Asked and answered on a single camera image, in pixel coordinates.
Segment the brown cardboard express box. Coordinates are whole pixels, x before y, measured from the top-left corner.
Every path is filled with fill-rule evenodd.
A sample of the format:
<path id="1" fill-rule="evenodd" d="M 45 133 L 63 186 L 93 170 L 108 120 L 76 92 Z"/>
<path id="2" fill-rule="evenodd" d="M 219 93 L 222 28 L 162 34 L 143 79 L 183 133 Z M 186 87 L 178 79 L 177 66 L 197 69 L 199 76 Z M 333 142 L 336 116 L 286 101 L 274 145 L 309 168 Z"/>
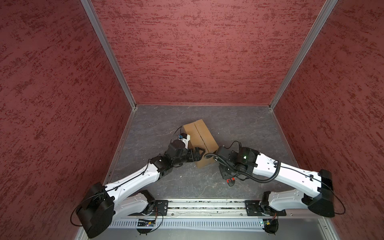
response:
<path id="1" fill-rule="evenodd" d="M 191 136 L 190 143 L 193 148 L 198 147 L 204 149 L 206 154 L 213 154 L 219 148 L 202 119 L 183 125 L 183 130 L 186 134 Z"/>

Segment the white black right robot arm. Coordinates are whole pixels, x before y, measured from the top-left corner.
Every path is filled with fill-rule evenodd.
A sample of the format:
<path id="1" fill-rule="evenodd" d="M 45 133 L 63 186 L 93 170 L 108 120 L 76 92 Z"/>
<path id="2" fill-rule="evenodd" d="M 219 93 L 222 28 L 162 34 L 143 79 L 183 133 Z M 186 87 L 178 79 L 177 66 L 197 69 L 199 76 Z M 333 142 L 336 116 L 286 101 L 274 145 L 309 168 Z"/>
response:
<path id="1" fill-rule="evenodd" d="M 266 191 L 251 212 L 261 216 L 281 216 L 286 210 L 304 209 L 326 218 L 336 215 L 332 174 L 327 170 L 319 172 L 303 170 L 251 148 L 241 147 L 238 152 L 219 147 L 206 158 L 219 163 L 224 180 L 233 186 L 236 180 L 252 180 L 259 184 L 278 181 L 292 187 L 289 191 Z"/>

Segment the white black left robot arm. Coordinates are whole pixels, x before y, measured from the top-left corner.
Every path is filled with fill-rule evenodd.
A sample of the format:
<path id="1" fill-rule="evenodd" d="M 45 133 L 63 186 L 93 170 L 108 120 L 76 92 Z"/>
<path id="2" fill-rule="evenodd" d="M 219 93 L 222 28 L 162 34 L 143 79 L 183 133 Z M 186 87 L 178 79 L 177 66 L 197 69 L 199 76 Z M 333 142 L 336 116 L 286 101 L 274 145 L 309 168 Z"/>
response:
<path id="1" fill-rule="evenodd" d="M 155 199 L 143 188 L 171 173 L 175 167 L 200 161 L 205 152 L 199 147 L 189 149 L 183 141 L 175 140 L 164 154 L 149 159 L 135 173 L 107 185 L 92 185 L 73 211 L 80 220 L 79 226 L 93 239 L 115 220 L 131 214 L 150 214 L 154 211 Z"/>

